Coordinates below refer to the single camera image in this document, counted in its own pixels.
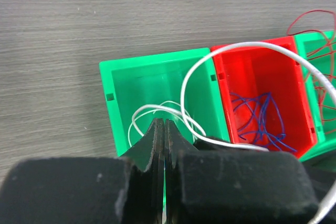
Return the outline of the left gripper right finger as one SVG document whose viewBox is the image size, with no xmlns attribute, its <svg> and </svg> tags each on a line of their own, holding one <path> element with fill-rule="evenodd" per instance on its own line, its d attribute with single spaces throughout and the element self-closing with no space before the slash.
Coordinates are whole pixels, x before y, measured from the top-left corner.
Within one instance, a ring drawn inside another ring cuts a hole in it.
<svg viewBox="0 0 336 224">
<path fill-rule="evenodd" d="M 165 122 L 168 223 L 307 223 L 318 200 L 285 152 L 198 150 Z"/>
</svg>

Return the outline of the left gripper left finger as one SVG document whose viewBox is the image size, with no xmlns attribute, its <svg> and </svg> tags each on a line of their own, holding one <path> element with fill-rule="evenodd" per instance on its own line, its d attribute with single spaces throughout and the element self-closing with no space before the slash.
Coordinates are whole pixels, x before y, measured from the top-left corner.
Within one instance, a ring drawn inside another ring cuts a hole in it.
<svg viewBox="0 0 336 224">
<path fill-rule="evenodd" d="M 1 223 L 161 223 L 164 122 L 122 156 L 17 163 L 1 186 Z"/>
</svg>

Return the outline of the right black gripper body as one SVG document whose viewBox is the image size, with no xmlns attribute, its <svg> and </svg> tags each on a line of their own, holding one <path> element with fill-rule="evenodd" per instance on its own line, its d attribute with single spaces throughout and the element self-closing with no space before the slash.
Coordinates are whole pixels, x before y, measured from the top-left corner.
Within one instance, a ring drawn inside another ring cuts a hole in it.
<svg viewBox="0 0 336 224">
<path fill-rule="evenodd" d="M 244 151 L 244 149 L 213 144 L 200 139 L 195 140 L 195 147 L 203 151 Z M 326 158 L 317 160 L 314 158 L 302 164 L 311 179 L 317 197 L 322 199 L 335 181 L 335 151 Z"/>
</svg>

